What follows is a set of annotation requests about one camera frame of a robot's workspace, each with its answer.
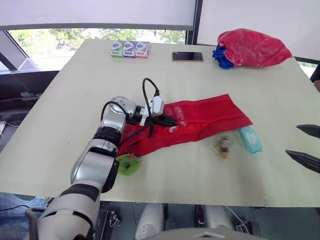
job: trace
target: silver robot arm segment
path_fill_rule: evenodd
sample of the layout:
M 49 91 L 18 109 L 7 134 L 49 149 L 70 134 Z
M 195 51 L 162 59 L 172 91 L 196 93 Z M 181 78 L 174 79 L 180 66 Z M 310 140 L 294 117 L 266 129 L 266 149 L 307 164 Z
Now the silver robot arm segment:
M 119 163 L 115 157 L 126 122 L 140 121 L 141 106 L 125 97 L 114 97 L 95 135 L 74 164 L 71 186 L 57 196 L 37 222 L 37 230 L 25 240 L 92 240 L 99 214 L 100 194 L 116 180 Z

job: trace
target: black wire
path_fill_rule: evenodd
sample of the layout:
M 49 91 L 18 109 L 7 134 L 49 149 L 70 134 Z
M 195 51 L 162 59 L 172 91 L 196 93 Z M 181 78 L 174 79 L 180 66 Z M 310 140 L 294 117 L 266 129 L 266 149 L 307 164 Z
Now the black wire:
M 131 134 L 130 136 L 126 137 L 122 142 L 120 142 L 118 149 L 120 149 L 120 147 L 127 141 L 129 141 L 130 139 L 132 139 L 133 137 L 137 136 L 139 133 L 141 133 L 143 130 L 145 130 L 147 127 L 149 127 L 149 125 L 145 125 L 143 128 L 141 128 L 140 130 L 134 132 L 133 134 Z
M 125 114 L 125 118 L 126 118 L 127 120 L 129 120 L 129 118 L 130 118 L 129 113 L 127 113 L 126 110 L 125 110 L 119 103 L 117 103 L 117 102 L 115 102 L 115 101 L 108 101 L 108 102 L 105 103 L 105 105 L 104 105 L 103 108 L 102 108 L 100 121 L 102 121 L 102 119 L 104 119 L 104 113 L 105 113 L 106 107 L 107 107 L 109 104 L 117 105 L 117 106 L 123 111 L 123 113 Z
M 154 88 L 155 88 L 154 97 L 155 96 L 159 96 L 159 89 L 157 88 L 156 84 L 153 81 L 151 81 L 151 79 L 149 79 L 147 77 L 143 79 L 143 81 L 142 81 L 142 92 L 143 92 L 143 96 L 144 96 L 146 107 L 148 108 L 149 117 L 151 118 L 150 105 L 149 105 L 149 102 L 148 102 L 148 98 L 147 98 L 147 94 L 146 94 L 146 88 L 145 88 L 146 81 L 149 81 L 154 86 Z
M 30 207 L 29 207 L 29 206 L 27 206 L 27 205 L 19 205 L 19 206 L 15 206 L 15 207 L 11 207 L 11 208 L 0 209 L 0 212 L 1 212 L 1 211 L 11 210 L 11 209 L 16 209 L 16 208 L 20 208 L 20 207 L 30 208 Z

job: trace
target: small box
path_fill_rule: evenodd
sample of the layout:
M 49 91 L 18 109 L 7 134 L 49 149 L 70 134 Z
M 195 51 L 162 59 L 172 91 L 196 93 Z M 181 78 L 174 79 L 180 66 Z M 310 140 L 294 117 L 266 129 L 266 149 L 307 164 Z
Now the small box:
M 124 46 L 123 41 L 114 41 L 112 44 L 112 48 L 110 49 L 111 57 L 113 58 L 123 58 L 122 48 Z
M 135 58 L 135 49 L 137 46 L 137 42 L 136 41 L 126 41 L 124 43 L 124 46 L 122 48 L 122 55 L 125 58 Z
M 147 59 L 149 56 L 149 46 L 148 41 L 138 41 L 135 47 L 135 57 L 139 59 Z

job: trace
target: red plastic bag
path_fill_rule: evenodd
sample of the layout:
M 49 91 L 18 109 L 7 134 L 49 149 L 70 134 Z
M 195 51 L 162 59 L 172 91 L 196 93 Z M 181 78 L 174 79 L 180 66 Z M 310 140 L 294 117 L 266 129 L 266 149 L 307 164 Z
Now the red plastic bag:
M 252 122 L 232 102 L 228 94 L 198 101 L 179 101 L 164 105 L 163 114 L 173 117 L 177 127 L 155 125 L 152 137 L 148 137 L 149 128 L 138 136 L 125 142 L 118 156 L 132 151 L 137 157 L 149 154 L 157 149 L 175 144 L 195 142 L 216 133 L 239 129 Z M 142 127 L 127 124 L 122 139 L 140 130 Z
M 226 47 L 224 55 L 234 67 L 268 67 L 292 57 L 279 39 L 245 28 L 221 33 L 218 44 Z

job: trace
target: window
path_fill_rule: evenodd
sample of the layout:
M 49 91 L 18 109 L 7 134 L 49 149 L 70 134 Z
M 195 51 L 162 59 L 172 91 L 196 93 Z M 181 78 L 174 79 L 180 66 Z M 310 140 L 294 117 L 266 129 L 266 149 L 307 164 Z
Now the window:
M 8 71 L 9 69 L 0 61 L 0 72 L 1 71 Z
M 317 64 L 303 62 L 303 61 L 298 61 L 297 63 L 299 64 L 302 71 L 304 71 L 304 73 L 308 76 L 308 78 L 311 78 L 312 74 L 314 73 L 314 71 L 318 66 Z
M 186 31 L 116 28 L 51 28 L 10 30 L 39 68 L 62 68 L 85 39 L 185 44 Z

